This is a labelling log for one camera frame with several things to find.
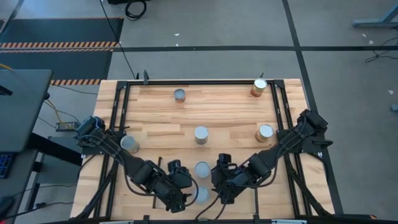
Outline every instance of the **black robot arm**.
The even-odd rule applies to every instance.
[[[125,174],[136,186],[145,193],[132,190],[142,196],[156,196],[172,213],[185,210],[185,202],[190,194],[183,194],[181,189],[192,186],[192,178],[186,167],[181,167],[179,160],[168,163],[170,174],[167,175],[152,161],[144,161],[130,155],[120,147],[122,136],[110,129],[104,130],[104,121],[98,117],[89,117],[77,130],[76,139],[82,147],[100,147],[113,159],[120,163]]]
[[[220,154],[216,167],[211,170],[211,182],[222,204],[234,203],[234,199],[247,187],[261,185],[271,176],[277,161],[290,152],[320,152],[331,141],[321,141],[319,135],[325,133],[327,122],[316,112],[305,110],[297,119],[297,125],[282,134],[280,141],[268,150],[253,154],[240,166],[232,167],[231,156]]]

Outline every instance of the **wooden tabletop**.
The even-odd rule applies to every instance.
[[[101,82],[95,107],[94,115],[104,119],[107,127],[112,112],[116,82],[116,80]],[[271,125],[274,132],[277,130],[271,88],[268,85],[262,96],[255,98],[249,93],[251,87],[251,85],[132,86],[126,116],[126,126],[130,128],[126,131],[141,145],[140,151],[135,156],[155,163],[161,156],[163,158],[161,168],[165,171],[169,161],[180,159],[198,184],[209,190],[210,199],[203,205],[195,203],[179,213],[166,212],[165,205],[160,200],[157,200],[156,209],[152,209],[153,197],[142,197],[130,192],[124,181],[123,169],[119,167],[111,219],[142,220],[144,215],[149,215],[151,220],[193,219],[216,197],[216,193],[210,190],[211,177],[201,179],[194,174],[194,167],[198,162],[205,161],[213,168],[218,154],[228,153],[232,155],[234,163],[240,164],[255,152],[272,147],[277,142],[275,135],[265,143],[259,143],[254,138],[254,134],[262,124]],[[183,104],[174,101],[173,93],[178,88],[183,88],[187,96]],[[285,80],[285,88],[295,123],[300,112],[307,108],[303,88],[299,79]],[[277,92],[284,127],[287,128],[282,96],[278,88]],[[119,105],[122,105],[123,96],[122,92]],[[119,124],[120,109],[118,112],[116,124]],[[199,125],[206,126],[209,130],[208,142],[204,145],[195,142],[194,129]],[[322,163],[306,154],[301,155],[301,160],[308,188],[324,208],[333,213]],[[98,188],[102,161],[102,156],[96,156],[81,171],[71,217],[83,210]],[[303,214],[301,193],[297,186],[296,189],[300,211]],[[184,192],[190,193],[194,190],[194,186],[183,189]],[[101,208],[102,215],[107,198],[106,192]],[[227,205],[220,219],[252,219],[254,190],[246,189],[235,202],[239,203]],[[213,219],[220,210],[221,204],[217,202],[201,218]],[[259,189],[259,211],[260,218],[294,217],[283,159],[279,160],[275,182]]]

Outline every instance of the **keyboard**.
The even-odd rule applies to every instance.
[[[0,179],[8,177],[15,155],[15,153],[0,152]]]

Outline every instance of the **black metal frame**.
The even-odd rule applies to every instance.
[[[113,109],[112,109],[112,115],[111,115],[111,121],[109,127],[111,129],[117,128],[115,127],[115,122],[116,122],[116,113],[118,110],[118,105],[119,105],[119,96],[121,94],[121,90],[124,88],[124,99],[123,99],[123,107],[122,107],[122,114],[121,114],[121,119],[120,119],[120,124],[119,124],[119,132],[124,132],[125,129],[125,122],[126,122],[126,112],[127,112],[127,105],[129,101],[129,92],[130,88],[134,85],[252,85],[254,79],[245,79],[245,80],[134,80],[134,81],[118,81],[116,85],[116,92],[115,92],[115,97],[114,97],[114,103],[113,103]],[[278,123],[278,128],[279,130],[283,129],[283,122],[282,122],[282,115],[280,112],[280,106],[279,106],[279,101],[278,101],[278,96],[277,96],[277,88],[280,89],[280,92],[282,94],[282,102],[284,105],[285,109],[285,115],[287,118],[287,124],[288,128],[293,127],[293,121],[292,117],[290,114],[290,108],[289,108],[289,102],[287,101],[287,94],[285,90],[285,85],[283,80],[267,80],[267,83],[271,86],[271,93],[272,93],[272,99],[274,101],[274,109],[275,109],[275,115],[277,118],[277,123]],[[103,167],[101,170],[101,177],[100,177],[100,185],[102,184],[102,181],[105,176],[106,176],[106,171],[108,169],[108,159],[105,156],[104,161],[103,161]],[[289,155],[286,155],[284,157],[285,163],[291,163]],[[296,163],[296,169],[297,172],[301,178],[302,181],[305,182],[304,176],[303,176],[303,170],[302,170],[302,164],[300,160],[300,156],[298,154],[295,155],[295,163]],[[106,218],[110,219],[111,214],[112,214],[112,206],[113,206],[113,200],[114,200],[114,191],[115,191],[115,185],[116,185],[116,178],[112,180],[110,184],[110,189],[109,189],[109,196],[108,196],[108,202],[106,206]],[[292,206],[293,206],[293,211],[295,217],[300,216],[300,209],[299,209],[299,203],[297,200],[297,193],[295,189],[295,184],[291,176],[288,175],[288,183],[289,183],[289,189],[290,189],[290,198],[292,199]],[[217,220],[217,222],[220,223],[264,223],[264,222],[271,222],[271,220],[266,220],[266,219],[260,219],[259,218],[259,201],[258,201],[258,192],[257,190],[254,191],[254,203],[255,203],[255,208],[256,212],[253,215],[253,219],[248,219],[248,220]],[[305,214],[306,215],[312,215],[311,213],[311,206],[308,202],[308,200],[305,198],[303,195],[303,201],[305,205]],[[100,214],[100,209],[101,209],[101,200],[98,202],[97,205],[97,210],[95,210],[94,217],[99,217]],[[137,223],[147,223],[149,220],[149,217],[146,216],[143,220],[135,220]],[[186,222],[192,222],[192,220],[159,220],[159,223],[186,223]]]

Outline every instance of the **floor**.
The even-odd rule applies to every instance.
[[[8,18],[18,2],[3,0],[0,19]],[[290,6],[297,39],[290,33],[283,2]],[[329,122],[326,138],[334,141],[329,152],[344,212],[398,220],[395,167],[398,114],[390,111],[391,104],[398,103],[398,63],[389,58],[365,63],[366,58],[374,55],[369,49],[333,48],[377,46],[398,37],[396,30],[352,27],[353,19],[381,17],[395,3],[395,0],[152,0],[147,3],[147,13],[142,19],[124,20],[120,41],[123,47],[146,48],[146,52],[127,52],[126,56],[136,73],[147,70],[152,79],[255,78],[262,72],[267,78],[301,78],[308,101],[312,101],[312,91],[319,113]],[[110,6],[106,1],[104,5],[108,16],[124,15],[124,5]],[[24,0],[16,14],[16,18],[24,19],[96,16],[103,16],[97,0]],[[104,32],[111,31],[105,27]],[[330,51],[231,47],[234,50],[159,52],[161,47],[177,45],[297,47],[298,44],[328,46]],[[398,57],[397,51],[387,54]],[[113,53],[108,79],[131,78],[122,53]],[[98,86],[72,88],[98,91]],[[74,114],[80,121],[93,113],[96,99],[93,95],[55,86],[49,92],[59,110]],[[51,124],[57,122],[47,105],[43,105],[40,117]],[[34,131],[42,136],[64,135],[40,120]],[[71,202],[73,196],[73,187],[49,187],[39,191],[37,202]],[[71,207],[57,205],[21,216],[16,222],[66,220]]]

